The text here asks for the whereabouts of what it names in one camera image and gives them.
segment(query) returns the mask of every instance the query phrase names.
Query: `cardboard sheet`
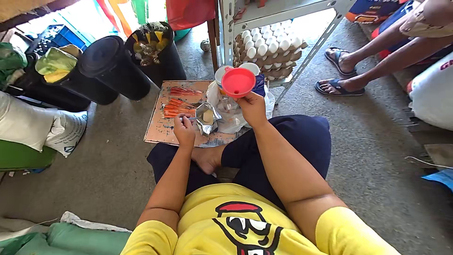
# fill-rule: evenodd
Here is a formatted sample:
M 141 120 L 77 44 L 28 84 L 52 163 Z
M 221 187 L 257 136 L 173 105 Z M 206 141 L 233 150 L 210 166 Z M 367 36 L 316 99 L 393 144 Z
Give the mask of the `cardboard sheet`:
M 163 109 L 171 97 L 183 100 L 187 103 L 203 103 L 206 102 L 207 87 L 212 81 L 166 81 L 162 84 L 160 89 L 159 98 L 157 99 L 153 115 L 148 124 L 144 141 L 145 142 L 164 142 L 168 144 L 178 145 L 178 140 L 173 134 L 173 119 L 164 118 Z M 171 87 L 189 88 L 193 90 L 200 90 L 202 95 L 184 95 L 184 96 L 170 96 Z M 202 136 L 198 127 L 193 125 L 196 130 L 197 136 L 195 137 L 195 147 L 214 147 L 223 145 L 234 141 L 242 133 L 225 134 L 214 132 L 209 137 Z

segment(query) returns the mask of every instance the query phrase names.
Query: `navy blue pants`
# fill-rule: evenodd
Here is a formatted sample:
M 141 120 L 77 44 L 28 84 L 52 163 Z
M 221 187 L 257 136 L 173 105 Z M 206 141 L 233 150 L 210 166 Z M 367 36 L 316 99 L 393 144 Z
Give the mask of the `navy blue pants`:
M 327 119 L 289 115 L 274 117 L 269 122 L 325 179 L 331 153 Z M 177 149 L 177 146 L 158 143 L 149 153 L 147 160 L 153 166 L 156 183 L 164 175 Z M 284 210 L 282 202 L 267 179 L 253 130 L 249 130 L 225 147 L 222 153 L 222 166 L 239 168 L 233 183 L 255 191 Z M 215 183 L 219 181 L 214 176 L 205 174 L 194 161 L 190 162 L 186 194 Z

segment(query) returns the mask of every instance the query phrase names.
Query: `cartoon print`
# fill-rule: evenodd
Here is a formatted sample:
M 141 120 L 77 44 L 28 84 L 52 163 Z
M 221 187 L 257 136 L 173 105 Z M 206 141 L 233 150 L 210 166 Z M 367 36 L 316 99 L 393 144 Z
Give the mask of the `cartoon print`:
M 227 213 L 256 213 L 261 221 L 246 219 L 235 216 L 226 217 L 223 223 L 218 219 L 212 219 L 222 229 L 225 236 L 237 247 L 238 255 L 273 255 L 277 249 L 282 227 L 272 226 L 267 223 L 261 212 L 263 209 L 257 205 L 231 201 L 216 207 L 217 217 Z

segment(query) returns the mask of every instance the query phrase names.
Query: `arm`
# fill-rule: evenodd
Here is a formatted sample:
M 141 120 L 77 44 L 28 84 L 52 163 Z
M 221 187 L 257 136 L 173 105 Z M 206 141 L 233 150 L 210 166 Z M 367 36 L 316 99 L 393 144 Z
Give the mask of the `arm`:
M 316 169 L 266 119 L 262 96 L 250 93 L 236 102 L 253 127 L 266 175 L 289 217 L 314 244 L 319 217 L 346 205 Z
M 426 0 L 423 16 L 426 23 L 433 26 L 446 26 L 453 22 L 453 2 L 450 0 Z
M 184 114 L 178 114 L 173 120 L 173 132 L 179 141 L 178 151 L 154 188 L 137 226 L 145 221 L 155 220 L 163 222 L 176 231 L 179 222 L 178 214 L 186 195 L 195 131 L 192 129 L 192 122 Z

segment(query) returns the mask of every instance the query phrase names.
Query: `concrete floor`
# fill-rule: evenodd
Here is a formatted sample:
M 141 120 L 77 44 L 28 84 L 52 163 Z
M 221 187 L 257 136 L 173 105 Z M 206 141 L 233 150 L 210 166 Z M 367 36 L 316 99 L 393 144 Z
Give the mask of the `concrete floor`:
M 210 53 L 199 48 L 206 31 L 206 25 L 196 27 L 177 44 L 188 79 L 213 79 Z M 313 45 L 314 36 L 307 38 Z M 338 76 L 323 57 L 326 47 L 355 50 L 366 43 L 360 28 L 344 20 L 275 116 L 326 117 L 333 139 L 328 182 L 335 192 L 402 254 L 451 254 L 451 192 L 421 179 L 424 171 L 404 159 L 422 149 L 406 131 L 402 109 L 408 99 L 394 78 L 370 83 L 361 97 L 327 97 L 313 89 L 317 80 Z M 376 63 L 369 58 L 358 71 Z M 153 144 L 143 142 L 143 136 L 157 94 L 154 88 L 139 102 L 119 97 L 108 106 L 92 105 L 86 134 L 72 155 L 58 155 L 40 174 L 5 176 L 0 215 L 42 222 L 72 211 L 83 219 L 133 229 L 155 186 L 146 161 Z

